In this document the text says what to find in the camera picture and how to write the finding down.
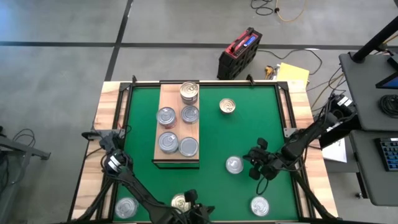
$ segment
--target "wooden board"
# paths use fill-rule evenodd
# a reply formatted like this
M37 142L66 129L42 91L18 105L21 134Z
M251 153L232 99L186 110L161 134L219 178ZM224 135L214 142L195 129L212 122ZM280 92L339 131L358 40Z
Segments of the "wooden board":
M246 82L246 81L227 81L227 82ZM257 82L272 82L268 80L259 80ZM103 89L101 92L101 98L99 99L98 110L95 116L95 128L96 129L110 129L112 127L114 111L116 108L116 101L118 98L120 82L104 82ZM298 128L307 128L313 123L310 103L308 102L307 92L303 82L292 81L289 82L289 93L292 101L295 122ZM282 104L285 112L285 117L288 118L286 101L282 98ZM124 99L122 107L125 108L126 100ZM121 110L120 122L124 110ZM96 149L98 142L89 143L89 150ZM319 142L314 141L311 145L319 147ZM83 173L81 175L80 184L78 187L78 194L76 196L76 202L73 206L72 219L78 218L87 209L90 203L95 198L96 194L100 191L102 172L101 168L98 168L97 164L100 164L101 156L90 157L90 162L86 162L83 167ZM338 216L335 201L331 191L328 174L326 172L325 163L321 150L308 148L307 161L305 163L307 170L308 181L310 182L310 188L315 196L319 199L321 204L334 216ZM300 199L302 205L306 205L305 196L302 191L300 193ZM103 217L106 218L108 211L107 204L105 205L105 211ZM305 217L308 216L308 211L304 211Z
M160 86L159 109L166 106L173 108L177 118L177 124L171 129L165 129L162 125L157 123L154 159L199 159L199 149L198 153L193 157L185 157L179 151L173 154L166 154L160 150L159 144L157 143L159 136L167 131L173 132L177 136L178 141L181 141L185 137L192 137L199 143L199 121L194 124L186 124L181 118L181 110L186 104L181 99L180 87L181 85L179 84L163 84ZM198 93L198 100L193 104L198 109L199 99L200 96Z

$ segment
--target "green felt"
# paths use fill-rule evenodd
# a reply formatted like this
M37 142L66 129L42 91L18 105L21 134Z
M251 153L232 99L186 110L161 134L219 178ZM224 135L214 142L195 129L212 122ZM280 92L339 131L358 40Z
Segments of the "green felt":
M264 197L270 205L265 217L255 216L250 201L256 196L257 181L248 173L251 165L244 161L240 174L225 168L229 156L245 155L256 145L258 137L268 140L274 152L284 143L279 110L273 86L200 87L200 169L160 170L151 162L154 156L156 112L160 88L134 88L124 150L134 161L134 173L152 195L170 205L175 194L190 189L198 192L198 202L215 206L212 221L230 220L297 220L290 175L281 172L269 183ZM233 114L220 113L219 102L231 98L236 102ZM118 199L132 197L123 187ZM114 217L116 222L149 221L143 207L128 220Z

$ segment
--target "metal stand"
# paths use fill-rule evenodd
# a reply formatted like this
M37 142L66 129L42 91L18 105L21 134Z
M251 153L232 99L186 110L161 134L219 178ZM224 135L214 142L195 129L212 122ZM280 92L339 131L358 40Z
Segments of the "metal stand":
M393 19L385 28L380 30L368 43L358 52L351 56L354 62L361 63L373 50L377 50L387 38L398 30L398 16Z
M12 203L15 200L19 184L24 176L26 167L29 165L30 158L32 156L39 156L42 160L47 160L50 157L50 153L12 141L2 134L0 134L0 147L20 152L23 157L21 168L17 171L15 178L11 179L10 184L7 186L9 190L3 192L2 196L4 206L0 207L0 223L7 223Z

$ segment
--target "tin can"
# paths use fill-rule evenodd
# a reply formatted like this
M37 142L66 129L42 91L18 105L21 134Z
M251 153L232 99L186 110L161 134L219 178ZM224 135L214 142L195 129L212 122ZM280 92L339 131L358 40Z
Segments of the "tin can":
M199 120L199 110L196 106L186 106L181 110L181 118L187 124L193 124Z
M175 111L169 107L161 108L156 114L156 119L165 129L173 128L177 124Z
M225 98L220 101L220 110L223 114L231 114L235 110L235 102Z
M114 212L119 218L131 218L137 213L138 205L135 198L122 198L117 202Z
M238 174L243 170L243 160L238 156L231 156L226 160L225 167L231 174Z
M178 147L180 153L185 157L192 157L198 152L199 144L194 138L183 138Z
M198 101L199 86L194 82L181 84L180 94L185 104L192 105Z
M158 144L160 150L167 154L175 153L178 149L178 139L177 136L168 131L159 136Z
M253 198L251 200L250 207L252 212L259 217L266 216L269 212L268 201L261 196Z
M182 212L187 212L191 208L191 203L185 201L184 194L176 194L172 199L172 207L179 208Z

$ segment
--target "gray floor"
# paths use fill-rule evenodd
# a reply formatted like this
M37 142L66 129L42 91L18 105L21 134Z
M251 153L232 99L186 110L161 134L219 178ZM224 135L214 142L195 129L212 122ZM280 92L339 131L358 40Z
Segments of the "gray floor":
M280 1L283 15L293 17L302 2ZM115 42L126 3L0 0L0 43ZM227 44L252 26L264 34L262 44L363 45L398 12L392 0L308 0L303 16L287 24L275 15L256 15L249 3L135 0L123 42ZM32 160L11 223L66 220L87 144L80 133L91 128L112 51L106 47L0 47L0 125L10 136L22 128L33 129L36 146L52 153L47 162ZM130 80L135 75L139 80L212 80L222 51L121 48L111 79ZM289 52L272 51L278 55ZM346 52L317 50L323 65L310 77L308 88L327 81L339 67L338 55ZM308 52L295 52L284 62L310 71L319 63ZM264 78L264 67L277 63L281 60L259 52L238 79L248 73ZM347 90L345 84L340 88ZM308 92L311 104L321 90ZM313 108L325 102L328 92ZM368 200L355 199L359 187L354 175L330 174L330 182L344 219L381 223L398 219L398 208L375 207Z

